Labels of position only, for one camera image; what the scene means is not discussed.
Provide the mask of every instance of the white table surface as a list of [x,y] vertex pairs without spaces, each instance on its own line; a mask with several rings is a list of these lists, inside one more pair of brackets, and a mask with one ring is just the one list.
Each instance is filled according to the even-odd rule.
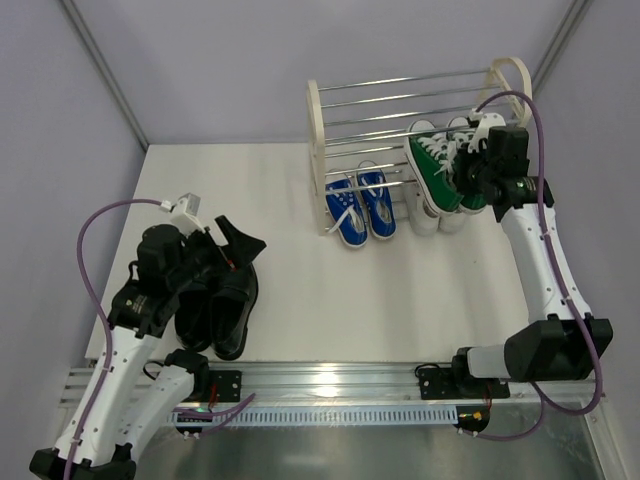
[[[154,145],[147,154],[135,198],[192,192],[216,241],[223,237],[214,218],[224,214],[267,242],[255,261],[260,295],[240,360],[450,361],[459,347],[502,343],[527,325],[509,241],[490,209],[455,235],[419,237],[400,221],[390,241],[370,236],[352,251],[337,234],[316,233],[310,182],[306,144]],[[153,206],[131,207],[105,309],[142,232],[165,222]],[[103,342],[96,322],[87,358]],[[152,358],[179,346],[172,321]]]

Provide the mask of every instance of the black leather shoe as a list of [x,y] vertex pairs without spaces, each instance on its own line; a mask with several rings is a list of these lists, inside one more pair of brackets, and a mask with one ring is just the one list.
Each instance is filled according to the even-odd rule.
[[215,286],[201,285],[180,294],[176,334],[185,350],[209,345],[222,360],[236,360],[247,341],[247,322],[258,298],[253,265],[225,275]]
[[226,275],[209,303],[211,343],[221,360],[236,360],[247,342],[247,323],[258,299],[258,276],[253,265]]
[[202,352],[211,345],[209,302],[212,293],[202,290],[181,293],[180,308],[175,315],[178,340],[185,350]]

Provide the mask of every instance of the shoe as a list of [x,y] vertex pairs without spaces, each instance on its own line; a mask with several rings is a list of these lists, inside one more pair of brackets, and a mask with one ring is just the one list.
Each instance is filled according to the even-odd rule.
[[[386,183],[387,179],[382,171],[358,174],[358,185],[367,186]],[[373,236],[379,240],[388,240],[396,233],[396,220],[393,216],[391,194],[386,187],[380,187],[360,192],[369,215],[369,227]]]
[[204,285],[178,296],[180,308],[175,315],[176,335],[185,350],[202,352],[211,345],[208,303],[212,293]]
[[185,350],[209,346],[222,360],[236,360],[247,341],[249,315],[258,298],[253,265],[225,275],[215,286],[200,285],[181,293],[175,315],[178,340]]
[[221,360],[236,360],[247,342],[249,315],[258,299],[253,265],[227,274],[209,302],[211,343]]
[[[430,121],[418,120],[409,131],[434,129]],[[453,184],[455,144],[449,142],[445,133],[424,133],[405,138],[404,152],[422,188],[429,213],[434,217],[455,213],[463,199]]]
[[458,212],[446,217],[440,217],[438,228],[444,233],[458,233],[464,227],[467,220],[467,214]]
[[[404,179],[411,180],[413,178],[412,175],[405,174]],[[402,192],[407,204],[409,224],[414,233],[421,237],[430,237],[436,233],[438,231],[438,217],[432,216],[429,212],[420,186],[417,183],[405,183],[402,185]]]
[[[348,178],[336,180],[326,185],[327,191],[352,188]],[[343,192],[326,195],[327,207],[331,217],[336,222],[329,229],[329,233],[336,230],[342,241],[350,248],[360,248],[367,241],[367,228],[364,213],[355,192]]]
[[[469,127],[469,121],[465,117],[455,117],[449,122],[449,127]],[[456,142],[456,150],[462,148],[463,145],[469,144],[473,138],[474,130],[469,127],[469,130],[456,130],[455,132],[449,132],[449,140]],[[475,215],[484,210],[487,206],[487,201],[484,195],[481,193],[475,195],[465,195],[458,208],[461,212],[468,215]]]

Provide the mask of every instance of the gray wall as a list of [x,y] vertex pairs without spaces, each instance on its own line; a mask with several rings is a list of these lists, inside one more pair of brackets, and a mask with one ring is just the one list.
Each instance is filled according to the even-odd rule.
[[208,143],[306,138],[310,78],[533,67],[569,0],[76,3],[149,141]]
[[635,0],[594,2],[537,102],[565,252],[595,315],[614,326],[605,389],[633,455],[640,452],[638,19]]
[[[95,319],[75,263],[78,229],[131,197],[143,154],[57,2],[0,2],[0,65],[0,470],[21,480],[33,478],[33,451],[51,446]],[[125,213],[87,237],[99,292]]]

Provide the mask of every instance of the robotic arm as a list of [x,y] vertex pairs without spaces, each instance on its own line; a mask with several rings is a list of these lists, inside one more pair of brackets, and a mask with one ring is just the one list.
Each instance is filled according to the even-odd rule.
[[[228,245],[216,245],[195,216],[198,205],[199,198],[191,194],[176,205],[163,202],[161,208],[169,212],[173,225],[157,225],[142,235],[138,259],[130,264],[129,279],[115,295],[108,317],[113,356],[100,394],[92,399],[105,369],[106,347],[71,423],[54,448],[35,453],[30,470],[39,478],[63,479],[75,442],[70,478],[133,479],[136,461],[160,423],[185,399],[200,400],[205,395],[211,384],[206,357],[176,350],[145,396],[127,409],[140,371],[180,308],[179,294],[211,287],[221,275],[251,264],[266,247],[224,216],[216,223]],[[76,442],[77,425],[90,402],[91,411]]]
[[537,206],[538,178],[527,175],[529,135],[521,127],[506,127],[497,114],[472,112],[475,135],[456,157],[456,186],[463,194],[481,193],[493,207],[511,243],[529,310],[530,325],[505,344],[463,348],[454,364],[461,382],[473,379],[511,379],[517,382],[582,380],[593,369],[585,339],[563,298],[556,272],[545,248],[548,235],[559,273],[571,300],[585,320],[598,356],[613,337],[608,319],[595,319],[569,270],[555,222],[554,199],[544,182],[543,201],[548,233]]

